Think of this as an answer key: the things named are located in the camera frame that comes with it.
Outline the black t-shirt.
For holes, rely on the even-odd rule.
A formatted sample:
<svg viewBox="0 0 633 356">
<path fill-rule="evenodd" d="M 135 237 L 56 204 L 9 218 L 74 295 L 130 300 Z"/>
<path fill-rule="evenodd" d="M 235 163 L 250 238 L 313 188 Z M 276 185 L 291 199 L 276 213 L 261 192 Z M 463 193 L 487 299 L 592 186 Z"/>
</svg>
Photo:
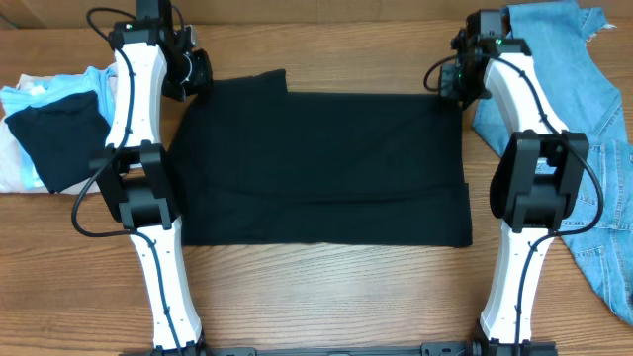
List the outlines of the black t-shirt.
<svg viewBox="0 0 633 356">
<path fill-rule="evenodd" d="M 461 120 L 432 95 L 291 92 L 282 70 L 219 81 L 169 148 L 183 241 L 470 246 Z"/>
</svg>

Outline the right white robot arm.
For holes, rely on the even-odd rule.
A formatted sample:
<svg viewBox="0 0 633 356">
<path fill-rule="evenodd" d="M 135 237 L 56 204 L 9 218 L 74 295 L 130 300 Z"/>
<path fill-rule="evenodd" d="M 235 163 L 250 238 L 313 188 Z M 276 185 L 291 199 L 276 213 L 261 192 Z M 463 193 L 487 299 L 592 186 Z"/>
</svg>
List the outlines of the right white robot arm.
<svg viewBox="0 0 633 356">
<path fill-rule="evenodd" d="M 543 92 L 532 52 L 506 35 L 499 10 L 480 10 L 451 42 L 454 55 L 437 62 L 439 97 L 468 107 L 493 99 L 509 142 L 490 187 L 500 221 L 496 270 L 468 355 L 554 355 L 554 343 L 531 339 L 531 310 L 547 250 L 573 212 L 587 163 L 588 139 L 572 133 Z"/>
</svg>

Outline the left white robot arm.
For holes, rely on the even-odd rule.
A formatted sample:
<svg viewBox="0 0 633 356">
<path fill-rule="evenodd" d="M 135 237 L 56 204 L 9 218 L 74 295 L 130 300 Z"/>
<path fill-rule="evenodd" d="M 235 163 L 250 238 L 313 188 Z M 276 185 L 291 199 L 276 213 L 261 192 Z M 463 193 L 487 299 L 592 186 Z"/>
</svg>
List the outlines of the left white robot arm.
<svg viewBox="0 0 633 356">
<path fill-rule="evenodd" d="M 107 36 L 117 70 L 115 114 L 90 161 L 113 219 L 136 249 L 152 313 L 154 355 L 205 355 L 189 291 L 181 229 L 184 195 L 160 138 L 162 97 L 183 101 L 213 84 L 196 32 L 168 1 L 136 1 Z"/>
</svg>

